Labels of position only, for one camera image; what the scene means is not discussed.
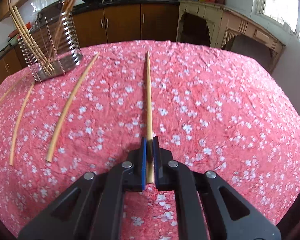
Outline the red floral tablecloth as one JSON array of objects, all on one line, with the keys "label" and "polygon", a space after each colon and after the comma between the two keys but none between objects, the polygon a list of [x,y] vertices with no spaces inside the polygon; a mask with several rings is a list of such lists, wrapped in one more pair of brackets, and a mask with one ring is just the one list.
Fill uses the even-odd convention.
[{"label": "red floral tablecloth", "polygon": [[[82,82],[48,148],[77,80]],[[300,116],[255,60],[204,46],[133,41],[82,49],[68,74],[34,83],[28,69],[0,85],[0,219],[21,228],[85,172],[101,174],[146,135],[145,56],[153,132],[191,170],[216,171],[274,224],[300,192]]]}]

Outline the brown knife block box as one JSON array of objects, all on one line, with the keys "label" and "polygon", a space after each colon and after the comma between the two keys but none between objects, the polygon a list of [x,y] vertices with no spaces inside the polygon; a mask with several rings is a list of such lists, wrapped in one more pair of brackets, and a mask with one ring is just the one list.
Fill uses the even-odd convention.
[{"label": "brown knife block box", "polygon": [[45,19],[50,20],[56,16],[59,16],[63,7],[63,0],[58,0],[47,7],[44,7],[37,14],[37,24],[42,24]]}]

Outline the brown lower kitchen cabinets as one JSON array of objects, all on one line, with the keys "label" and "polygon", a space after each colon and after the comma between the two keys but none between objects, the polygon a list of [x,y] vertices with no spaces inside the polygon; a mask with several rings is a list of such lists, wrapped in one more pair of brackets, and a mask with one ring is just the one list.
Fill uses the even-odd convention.
[{"label": "brown lower kitchen cabinets", "polygon": [[[80,49],[133,40],[175,41],[178,7],[168,3],[110,5],[83,12],[71,11]],[[17,30],[29,31],[17,7],[10,10]]]}]

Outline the bamboo chopstick far left cloth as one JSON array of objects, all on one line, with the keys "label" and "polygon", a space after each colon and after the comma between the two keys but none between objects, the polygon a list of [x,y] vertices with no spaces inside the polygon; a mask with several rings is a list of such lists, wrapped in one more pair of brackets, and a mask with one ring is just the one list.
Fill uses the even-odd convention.
[{"label": "bamboo chopstick far left cloth", "polygon": [[16,85],[18,85],[23,79],[25,79],[28,76],[28,74],[22,76],[17,82],[15,82],[11,87],[3,94],[3,96],[0,98],[0,104],[1,102],[10,94],[10,92],[15,88]]}]

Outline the old cream wooden table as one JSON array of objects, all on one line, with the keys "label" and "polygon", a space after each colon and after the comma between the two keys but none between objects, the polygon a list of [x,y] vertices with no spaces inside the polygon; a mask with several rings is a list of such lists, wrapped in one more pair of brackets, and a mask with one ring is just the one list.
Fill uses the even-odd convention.
[{"label": "old cream wooden table", "polygon": [[210,46],[221,49],[232,38],[244,35],[266,46],[270,50],[270,65],[266,68],[272,74],[285,49],[285,44],[252,19],[229,7],[215,3],[179,1],[179,22],[176,41],[181,42],[183,15],[188,13],[206,21],[210,35]]}]

